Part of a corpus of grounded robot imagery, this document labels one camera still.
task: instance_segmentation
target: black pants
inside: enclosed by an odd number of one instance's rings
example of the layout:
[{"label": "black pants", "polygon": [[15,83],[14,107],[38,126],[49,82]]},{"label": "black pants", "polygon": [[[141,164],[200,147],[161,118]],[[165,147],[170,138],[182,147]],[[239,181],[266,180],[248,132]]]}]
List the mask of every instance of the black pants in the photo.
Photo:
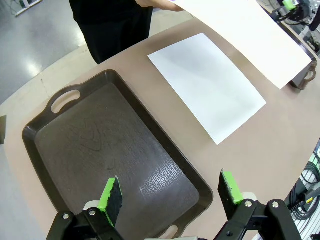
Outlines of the black pants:
[{"label": "black pants", "polygon": [[100,24],[80,24],[89,51],[97,64],[149,37],[153,8],[139,7],[128,18]]}]

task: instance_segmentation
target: concrete floor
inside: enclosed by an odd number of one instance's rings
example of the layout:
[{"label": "concrete floor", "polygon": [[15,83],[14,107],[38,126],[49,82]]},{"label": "concrete floor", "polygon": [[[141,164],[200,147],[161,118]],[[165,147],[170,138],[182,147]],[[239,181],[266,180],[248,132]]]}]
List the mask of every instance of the concrete floor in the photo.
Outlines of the concrete floor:
[{"label": "concrete floor", "polygon": [[[96,63],[73,21],[68,0],[43,0],[18,18],[11,15],[3,1],[0,0],[0,116],[7,115],[10,131],[32,109]],[[150,35],[190,19],[187,12],[157,11]],[[29,211],[3,145],[0,182],[0,239],[45,239],[47,233],[41,231]]]}]

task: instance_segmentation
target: sheet of paper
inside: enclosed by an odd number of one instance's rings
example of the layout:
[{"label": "sheet of paper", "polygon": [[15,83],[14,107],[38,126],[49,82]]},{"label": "sheet of paper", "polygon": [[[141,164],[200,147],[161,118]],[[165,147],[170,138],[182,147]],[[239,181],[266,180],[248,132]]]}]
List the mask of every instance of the sheet of paper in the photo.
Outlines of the sheet of paper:
[{"label": "sheet of paper", "polygon": [[217,145],[266,104],[243,73],[203,33],[149,58]]},{"label": "sheet of paper", "polygon": [[175,0],[174,3],[231,43],[279,89],[311,62],[255,0]]}]

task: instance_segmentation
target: tray rim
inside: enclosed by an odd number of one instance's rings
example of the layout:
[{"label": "tray rim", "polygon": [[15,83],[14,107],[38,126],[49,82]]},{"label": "tray rim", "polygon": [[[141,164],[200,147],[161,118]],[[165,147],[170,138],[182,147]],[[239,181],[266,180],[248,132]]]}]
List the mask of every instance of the tray rim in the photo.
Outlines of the tray rim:
[{"label": "tray rim", "polygon": [[[181,169],[181,171],[189,179],[189,181],[192,183],[192,185],[196,188],[196,190],[199,193],[198,202],[171,224],[171,226],[178,227],[178,231],[173,237],[178,238],[182,235],[182,233],[185,231],[185,229],[190,223],[192,223],[210,207],[214,199],[213,191],[210,188],[210,186],[206,183],[206,181],[201,177],[201,175],[197,172],[197,170],[188,161],[188,159],[184,156],[184,154],[180,151],[180,149],[176,146],[176,144],[172,141],[172,139],[163,130],[163,128],[159,125],[159,123],[155,120],[155,118],[151,115],[151,113],[147,110],[147,108],[142,104],[139,98],[134,94],[134,92],[131,90],[128,84],[115,70],[104,70],[81,84],[70,85],[61,89],[50,98],[45,109],[24,127],[22,131],[22,140],[25,145],[26,151],[30,157],[34,170],[36,171],[37,176],[40,179],[41,184],[45,189],[55,209],[58,212],[67,211],[69,208],[63,200],[61,194],[59,193],[56,185],[54,184],[48,170],[46,169],[42,161],[40,153],[35,144],[35,139],[38,132],[41,129],[43,129],[47,124],[49,124],[54,119],[58,118],[59,116],[67,112],[69,109],[77,105],[83,99],[90,96],[93,92],[100,89],[99,86],[96,86],[93,89],[89,89],[89,91],[86,90],[86,93],[83,93],[83,89],[92,84],[91,81],[93,79],[101,75],[116,76],[116,81],[114,81],[113,84],[116,85],[117,89],[121,92],[121,94],[129,103],[129,105],[137,113],[139,118],[143,121],[143,123],[147,126],[150,132],[154,135],[157,141],[170,155],[172,160],[178,165],[178,167]],[[59,97],[74,90],[78,90],[81,93],[80,98],[68,102],[58,113],[53,113],[51,111],[51,106],[53,105],[53,103],[55,103]],[[168,226],[168,228],[164,229],[161,232],[158,232],[153,237],[161,236],[171,226]]]}]

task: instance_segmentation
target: dark tray in corner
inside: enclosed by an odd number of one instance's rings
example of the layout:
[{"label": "dark tray in corner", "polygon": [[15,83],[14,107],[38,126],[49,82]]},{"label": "dark tray in corner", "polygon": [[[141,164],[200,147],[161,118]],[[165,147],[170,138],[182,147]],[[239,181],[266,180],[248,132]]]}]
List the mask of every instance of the dark tray in corner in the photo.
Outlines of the dark tray in corner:
[{"label": "dark tray in corner", "polygon": [[[77,90],[58,113],[52,105]],[[119,177],[123,204],[116,228],[124,239],[174,237],[213,201],[213,193],[127,84],[107,70],[56,93],[23,130],[33,166],[58,211],[82,211]]]}]

